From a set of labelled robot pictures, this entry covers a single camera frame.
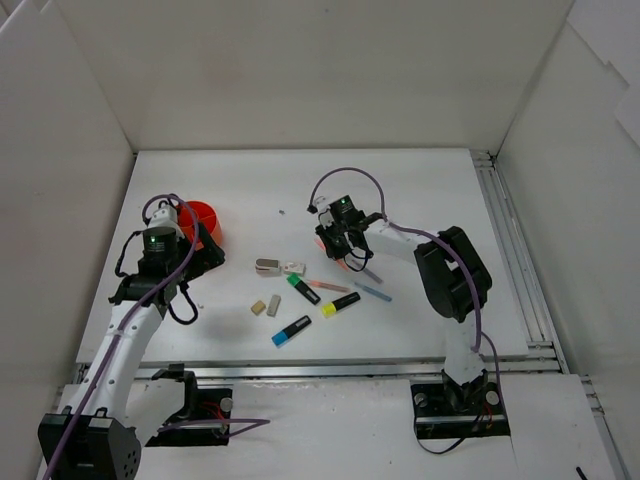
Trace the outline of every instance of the screw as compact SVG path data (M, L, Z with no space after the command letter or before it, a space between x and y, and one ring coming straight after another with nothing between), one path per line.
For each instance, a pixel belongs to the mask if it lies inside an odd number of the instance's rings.
M220 400L220 410L224 413L229 413L233 408L233 400L229 397L224 397Z
M416 393L413 397L413 403L417 407L424 408L427 406L427 396L424 393Z
M493 390L487 392L485 399L489 405L493 405L494 407L500 403L500 396Z

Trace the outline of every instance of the small object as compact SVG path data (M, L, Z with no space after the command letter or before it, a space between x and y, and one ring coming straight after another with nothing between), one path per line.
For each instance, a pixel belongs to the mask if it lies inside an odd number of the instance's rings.
M220 410L222 410L224 413L229 413L232 408L233 400L231 399L231 397L224 397L222 400L220 400Z
M424 408L427 406L427 396L424 393L416 393L413 397L413 403L416 407Z
M350 293L349 295L340 297L339 299L334 300L331 303L327 303L324 307L322 307L322 314L325 318L329 318L343 308L356 303L358 300L360 300L360 294L358 292Z
M253 312L253 314L257 317L258 315L260 315L262 312L264 312L264 309L267 308L267 306L264 304L264 302L262 300L258 300L256 303L253 304L253 306L251 307L251 311Z
M318 294L311 290L311 287L304 283L295 273L292 273L287 277L287 282L289 282L291 286L293 286L293 288L298 290L304 298L309 300L314 305L320 303L320 297L318 296Z
M279 347L287 340L291 339L294 335L297 335L302 330L307 328L309 325L311 325L311 319L308 315L305 315L304 317L299 318L298 320L293 322L288 327L285 327L281 331L276 333L273 337L271 337L271 340L276 347Z
M276 312L278 311L278 307L280 306L280 295L274 295L271 297L271 301L269 302L269 308L267 308L267 315L270 317L275 317Z
M487 400L487 403L492 407L495 407L500 403L500 396L498 395L497 392L494 392L493 390L489 390L487 394L484 396L484 398L485 400Z
M298 275L304 275L304 271L307 266L301 262L285 262L282 267L284 273L295 273Z
M256 272L260 274L280 274L280 261L270 258L256 260Z
M576 472L578 472L580 480L589 480L580 467L576 467Z
M340 285L333 285L332 283L318 282L317 280L307 280L307 282L309 282L309 285L311 285L312 287L324 288L326 290L333 290L334 292L349 293L351 291L347 287L341 287Z
M353 282L353 284L356 287L361 288L362 290L364 290L368 294L373 295L374 297L378 297L379 299L384 300L385 302L390 302L391 300L393 300L393 298L391 298L389 295L386 295L386 294L384 294L382 292L379 292L375 288L367 287L366 285L363 285L363 284L361 284L359 282Z

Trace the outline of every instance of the light blue pen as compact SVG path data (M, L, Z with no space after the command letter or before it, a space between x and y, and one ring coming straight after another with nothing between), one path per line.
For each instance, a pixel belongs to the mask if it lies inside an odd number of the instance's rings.
M385 295L384 293L379 292L378 290L376 290L374 288L367 287L366 285L363 285L363 284L358 283L358 282L353 282L353 284L356 287L361 288L362 290L364 290L368 294L373 295L374 297L378 297L380 300L384 300L385 302L390 302L391 300L393 300L389 295Z
M362 273L364 273L367 277L369 277L374 282L379 284L384 283L384 280L382 280L379 276L377 276L375 273L373 273L371 270L369 270L359 261L354 260L353 258L350 261L356 266L356 268L359 268Z

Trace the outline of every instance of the black cable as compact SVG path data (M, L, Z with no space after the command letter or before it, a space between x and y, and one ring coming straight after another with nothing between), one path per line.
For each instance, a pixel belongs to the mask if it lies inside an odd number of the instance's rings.
M480 423L480 420L481 420L483 417L484 417L484 412L483 412L483 410L480 410L480 413L478 414L478 416L475 418L475 420L474 420L474 421L473 421L473 423L471 424L471 430L470 430L469 434L471 434L471 432L473 432L473 431L474 431L474 429L478 426L478 424ZM414 421L414 424L413 424L413 429L414 429L414 431L416 430L416 423L415 423L415 421ZM444 450L441 450L441 451L435 451L435 450L431 450L431 449L429 449L429 448L425 447L425 446L422 444L422 442L420 441L421 439L420 439L420 438L418 438L418 437L417 437L417 435L416 435L416 440L418 441L418 445L420 445L420 448L422 448L423 450L425 450L425 451L427 451L427 452L431 453L432 455L444 455L445 453L449 453L449 452L451 452L452 450L455 450L456 448L458 448L458 447L460 446L460 444L461 444L462 442L464 442L467 438L469 438L469 437L467 436L467 437L459 438L458 440L456 440L455 442L453 442L450 446L448 446L448 447L447 447L447 448L445 448Z
M576 472L581 480L589 480L580 467L576 467Z
M129 238L127 238L127 241L124 242L124 245L122 247L122 252L120 252L120 257L118 257L118 261L116 262L116 277L126 277L127 273L122 272L120 269L122 268L122 262L124 262L124 255L125 253L127 253L127 247L129 246L129 242L131 240L133 240L135 237L137 237L138 235L140 235L142 233L142 230L136 230L135 232L133 232Z
M178 209L178 207L180 206L180 204L178 202L173 203L173 200L171 198L167 198L165 200L160 200L158 202L158 208L162 208L166 205L171 205L175 210Z
M180 291L182 292L182 295L184 295L185 300L191 307L191 311L193 312L193 317L191 317L189 320L182 320L180 317L176 315L176 312L173 311L173 307L171 306L171 303L167 305L167 309L169 310L169 314L171 315L171 318L173 318L180 325L191 325L198 319L198 307L196 307L196 304L193 303L193 300L191 300L191 297L187 293L188 288L189 287L186 282L183 282L180 284Z
M351 254L351 256L353 258L357 258L358 260L369 260L369 258L371 258L371 256L369 255L370 250L367 250L366 252L364 252L364 257L361 257L360 255L356 255L355 253L353 253L353 248L349 250L349 253Z
M351 265L349 265L349 263L348 263L348 262L346 262L346 261L345 261L344 263L345 263L345 265L346 265L347 267L349 267L349 269L350 269L352 272L356 272L356 273L357 273L357 272L361 272L361 271L363 271L365 268L367 268L367 263L368 263L368 262L369 262L369 259L368 259L368 258L365 258L365 259L364 259L364 263L362 264L362 267L360 267L360 268L352 267L352 266L351 266Z

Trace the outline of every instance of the white wall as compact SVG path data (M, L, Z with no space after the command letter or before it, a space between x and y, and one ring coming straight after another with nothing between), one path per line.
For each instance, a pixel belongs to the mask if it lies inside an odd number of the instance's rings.
M629 83L614 114L640 145L640 2L578 0L567 22L603 63L610 63Z
M0 478L33 478L132 167L55 5L0 27Z
M140 150L495 150L571 4L57 1Z
M498 163L573 371L640 478L640 148L628 85L566 25Z

